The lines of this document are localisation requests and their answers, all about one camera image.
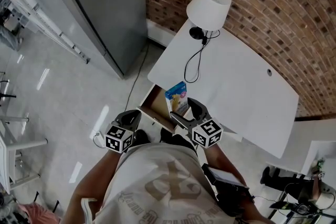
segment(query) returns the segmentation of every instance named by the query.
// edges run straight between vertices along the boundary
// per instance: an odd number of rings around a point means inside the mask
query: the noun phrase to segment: tiled floor
[[[15,195],[20,202],[26,203],[31,202],[35,192],[39,191],[42,201],[50,208],[60,201],[58,213],[61,215],[77,182],[106,152],[97,148],[90,136],[97,130],[104,131],[108,123],[124,110],[144,52],[129,76],[121,80],[99,69],[100,65],[95,62],[84,64],[41,33],[33,34],[26,30],[23,36],[19,52],[0,45],[0,71],[5,70],[6,79],[10,80],[8,93],[17,95],[17,99],[1,101],[2,109],[6,115],[29,116],[25,130],[21,124],[10,125],[18,139],[46,137],[49,143],[24,151],[41,179],[18,188]],[[152,83],[147,74],[161,53],[161,49],[149,47],[128,109],[138,106],[149,90]],[[45,72],[48,73],[41,84]],[[104,116],[104,112],[107,112],[106,116],[99,124],[98,119],[101,114]],[[145,117],[140,128],[158,138],[159,128],[152,126]],[[245,177],[251,192],[255,195],[263,193],[259,184],[265,167],[262,151],[230,137],[223,138],[221,145]],[[77,162],[82,164],[82,168],[76,182],[71,184],[69,180]]]

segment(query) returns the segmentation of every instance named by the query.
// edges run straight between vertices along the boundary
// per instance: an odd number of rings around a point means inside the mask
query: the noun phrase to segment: white baseboard
[[[147,19],[148,37],[164,47],[167,47],[176,35],[174,31],[167,29]]]

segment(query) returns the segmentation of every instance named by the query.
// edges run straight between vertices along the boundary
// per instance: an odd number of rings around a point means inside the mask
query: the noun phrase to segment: table lamp
[[[196,25],[189,30],[194,39],[203,39],[203,30],[216,31],[223,27],[231,0],[192,0],[187,15]]]

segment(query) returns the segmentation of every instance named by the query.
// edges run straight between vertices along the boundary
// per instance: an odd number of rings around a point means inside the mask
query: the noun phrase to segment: red brick wall
[[[146,0],[173,31],[190,0]],[[224,28],[266,59],[300,95],[297,116],[336,113],[336,0],[232,0]]]

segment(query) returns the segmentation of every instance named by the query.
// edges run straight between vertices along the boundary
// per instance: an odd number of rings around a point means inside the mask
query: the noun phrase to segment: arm
[[[204,149],[204,153],[209,165],[213,166],[214,168],[232,173],[242,184],[246,186],[246,182],[240,172],[236,169],[232,162],[230,162],[225,153],[217,144]],[[254,203],[249,199],[243,200],[240,206],[245,209],[243,213],[244,220],[259,220],[267,224],[274,224],[273,221],[262,216]]]
[[[92,215],[102,206],[106,190],[114,176],[121,154],[108,151],[105,156],[81,180],[71,197],[68,210],[64,216],[64,224],[82,224],[85,221],[81,207],[82,198],[94,198],[90,203]]]
[[[320,186],[319,186],[319,176],[314,176],[314,184],[313,184],[313,191],[312,191],[312,198],[317,201],[321,195]]]

